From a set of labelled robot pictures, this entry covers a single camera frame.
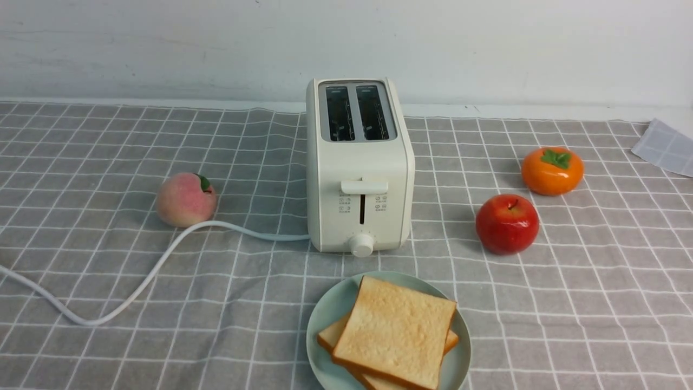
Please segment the light blue plate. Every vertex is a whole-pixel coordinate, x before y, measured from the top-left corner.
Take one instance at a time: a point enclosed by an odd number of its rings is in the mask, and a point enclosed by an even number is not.
[[[396,285],[421,291],[440,298],[446,298],[440,290],[414,276],[389,271],[361,273],[337,283],[320,298],[308,320],[306,348],[308,361],[318,382],[328,390],[363,390],[364,387],[345,368],[332,362],[330,354],[317,343],[317,334],[329,325],[347,315],[356,302],[356,293],[361,278],[371,276],[392,282]],[[471,340],[467,325],[455,310],[450,329],[457,333],[459,342],[445,355],[440,371],[439,390],[459,390],[469,371],[471,363]]]

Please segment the toast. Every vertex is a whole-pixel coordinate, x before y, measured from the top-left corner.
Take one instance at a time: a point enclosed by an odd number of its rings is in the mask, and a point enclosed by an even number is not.
[[[332,360],[407,389],[436,390],[456,309],[455,301],[364,276]]]
[[[323,329],[322,332],[318,333],[317,335],[317,343],[331,354],[332,349],[342,335],[342,331],[344,330],[348,320],[349,315],[347,314],[341,319],[333,322],[332,325]],[[453,349],[458,342],[459,336],[457,336],[457,333],[449,330],[448,338],[445,340],[445,349],[443,354],[450,352],[450,350]],[[353,369],[347,369],[347,371],[368,390],[406,390],[405,387],[369,374],[363,374]]]

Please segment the toaster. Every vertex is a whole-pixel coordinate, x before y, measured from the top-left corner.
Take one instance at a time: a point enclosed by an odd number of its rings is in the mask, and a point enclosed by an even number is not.
[[[308,234],[366,257],[411,231],[414,151],[388,78],[313,79],[306,90]]]

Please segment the persimmon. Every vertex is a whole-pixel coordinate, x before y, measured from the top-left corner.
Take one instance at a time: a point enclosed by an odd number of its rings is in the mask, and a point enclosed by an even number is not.
[[[522,179],[526,186],[544,196],[558,196],[575,189],[584,175],[582,159],[559,146],[543,147],[525,156]]]

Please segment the green leaf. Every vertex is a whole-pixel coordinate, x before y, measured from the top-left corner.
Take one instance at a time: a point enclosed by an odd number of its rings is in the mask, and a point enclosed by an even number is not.
[[[202,175],[198,175],[197,173],[195,173],[195,175],[196,175],[198,178],[200,178],[200,187],[202,188],[202,191],[203,191],[203,192],[211,192],[211,191],[209,191],[209,186],[211,185],[211,183],[209,182],[209,180],[207,180],[207,178],[205,178],[205,177],[202,176]]]
[[[570,167],[570,153],[556,153],[552,149],[545,149],[541,161],[561,169],[568,169]]]

